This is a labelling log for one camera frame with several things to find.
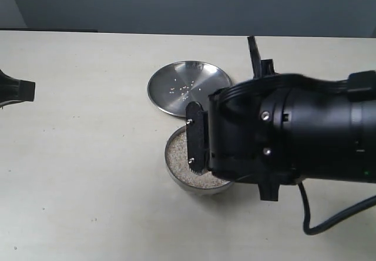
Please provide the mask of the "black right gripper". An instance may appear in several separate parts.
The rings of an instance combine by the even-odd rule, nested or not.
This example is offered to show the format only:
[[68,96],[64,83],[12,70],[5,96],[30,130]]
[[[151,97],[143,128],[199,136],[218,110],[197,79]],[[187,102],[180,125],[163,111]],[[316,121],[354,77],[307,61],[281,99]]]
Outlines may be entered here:
[[271,59],[253,69],[252,80],[209,96],[208,120],[200,103],[187,105],[188,164],[195,175],[209,170],[223,180],[255,184],[261,200],[277,201],[280,185],[294,182],[291,171],[272,167],[281,151],[271,129],[287,90],[265,88],[276,75]]

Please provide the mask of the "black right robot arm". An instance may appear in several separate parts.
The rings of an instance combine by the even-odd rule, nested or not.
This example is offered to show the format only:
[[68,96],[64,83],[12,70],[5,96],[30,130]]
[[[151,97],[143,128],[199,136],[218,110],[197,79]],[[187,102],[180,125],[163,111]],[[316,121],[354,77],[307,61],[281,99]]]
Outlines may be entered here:
[[258,186],[277,201],[304,179],[375,182],[375,72],[325,81],[279,74],[270,59],[256,76],[186,107],[190,170]]

